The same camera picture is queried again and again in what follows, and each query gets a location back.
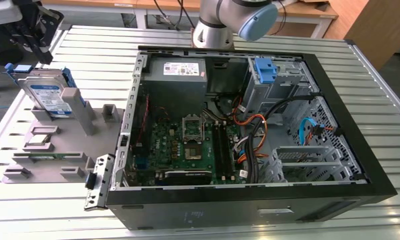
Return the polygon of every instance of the power supply label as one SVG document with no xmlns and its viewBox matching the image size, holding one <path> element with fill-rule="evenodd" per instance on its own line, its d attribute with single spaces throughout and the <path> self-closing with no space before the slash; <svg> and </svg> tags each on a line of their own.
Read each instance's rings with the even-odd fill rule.
<svg viewBox="0 0 400 240">
<path fill-rule="evenodd" d="M 72 108 L 61 99 L 61 90 L 56 85 L 31 85 L 36 100 L 44 106 L 44 109 L 55 115 L 72 114 Z"/>
<path fill-rule="evenodd" d="M 200 76 L 199 63 L 167 62 L 164 64 L 163 75 Z"/>
</svg>

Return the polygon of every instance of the metal rail table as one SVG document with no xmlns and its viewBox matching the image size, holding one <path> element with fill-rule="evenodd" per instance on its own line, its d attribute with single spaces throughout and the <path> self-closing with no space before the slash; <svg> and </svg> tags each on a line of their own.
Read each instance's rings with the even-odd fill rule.
<svg viewBox="0 0 400 240">
<path fill-rule="evenodd" d="M 59 32 L 53 62 L 43 67 L 67 66 L 72 70 L 81 95 L 93 107 L 104 103 L 124 107 L 139 45 L 189 47 L 191 33 L 73 26 Z M 270 36 L 256 42 L 235 37 L 235 47 L 316 54 L 399 195 L 326 222 L 128 231 L 109 210 L 84 212 L 84 184 L 1 183 L 11 155 L 24 145 L 33 120 L 33 103 L 20 92 L 0 123 L 0 239 L 149 236 L 148 239 L 400 240 L 400 100 L 358 47 L 342 40 Z"/>
</svg>

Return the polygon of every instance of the workbench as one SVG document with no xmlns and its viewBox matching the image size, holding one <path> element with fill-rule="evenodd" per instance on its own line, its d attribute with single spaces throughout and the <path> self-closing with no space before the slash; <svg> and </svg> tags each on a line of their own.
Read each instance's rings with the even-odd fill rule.
<svg viewBox="0 0 400 240">
<path fill-rule="evenodd" d="M 157 10 L 153 0 L 43 0 L 44 6 L 48 9 L 59 11 L 79 11 L 79 12 L 100 12 L 135 14 L 136 24 L 139 29 L 147 29 L 147 15 L 161 15 Z M 283 1 L 283 4 L 292 3 L 294 0 Z M 168 16 L 180 15 L 180 5 L 177 0 L 157 0 L 157 3 Z M 279 3 L 278 25 L 283 21 L 284 10 Z M 311 38 L 323 38 L 331 22 L 339 17 L 332 7 L 328 6 L 326 11 L 315 9 L 314 3 L 296 2 L 287 5 L 287 23 L 314 24 L 315 28 Z M 185 0 L 184 7 L 191 17 L 199 17 L 200 0 Z"/>
<path fill-rule="evenodd" d="M 84 183 L 1 183 L 3 171 L 23 147 L 35 119 L 20 91 L 0 122 L 0 239 L 400 240 L 400 100 L 355 45 L 343 40 L 267 36 L 235 48 L 316 54 L 366 140 L 398 190 L 380 203 L 362 206 L 326 222 L 267 226 L 128 231 L 109 210 L 84 211 Z M 172 30 L 73 26 L 52 43 L 53 62 L 37 67 L 71 69 L 93 108 L 124 108 L 132 87 L 139 45 L 189 47 L 191 33 Z"/>
</svg>

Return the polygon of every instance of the green motherboard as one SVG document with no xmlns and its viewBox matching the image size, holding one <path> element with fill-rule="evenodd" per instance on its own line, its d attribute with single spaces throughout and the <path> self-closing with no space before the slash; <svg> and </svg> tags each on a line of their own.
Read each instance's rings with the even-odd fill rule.
<svg viewBox="0 0 400 240">
<path fill-rule="evenodd" d="M 141 186 L 156 186 L 160 172 L 165 171 L 210 171 L 212 172 L 211 184 L 240 183 L 236 173 L 231 177 L 219 177 L 216 172 L 214 128 L 212 122 L 202 124 L 203 141 L 183 141 L 183 122 L 156 122 L 152 125 L 148 157 L 135 156 L 137 166 L 137 183 Z M 239 127 L 224 127 L 228 137 L 228 158 L 231 159 L 231 171 L 235 172 L 234 136 L 239 135 Z M 199 124 L 185 123 L 185 134 L 196 135 L 202 132 Z"/>
</svg>

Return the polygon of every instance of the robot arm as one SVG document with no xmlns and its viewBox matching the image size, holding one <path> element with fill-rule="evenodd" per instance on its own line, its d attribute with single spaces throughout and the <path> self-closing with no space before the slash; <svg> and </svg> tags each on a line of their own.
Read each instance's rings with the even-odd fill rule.
<svg viewBox="0 0 400 240">
<path fill-rule="evenodd" d="M 234 33 L 256 41 L 274 26 L 278 14 L 271 0 L 203 0 L 194 44 L 198 48 L 230 49 Z"/>
<path fill-rule="evenodd" d="M 43 64 L 52 62 L 49 46 L 63 20 L 64 15 L 45 9 L 40 1 L 0 0 L 0 30 Z"/>
<path fill-rule="evenodd" d="M 198 48 L 230 49 L 234 33 L 256 41 L 276 19 L 278 8 L 271 0 L 203 0 L 194 44 Z M 52 62 L 49 46 L 63 20 L 64 15 L 45 9 L 39 0 L 0 0 L 0 29 L 43 64 Z"/>
</svg>

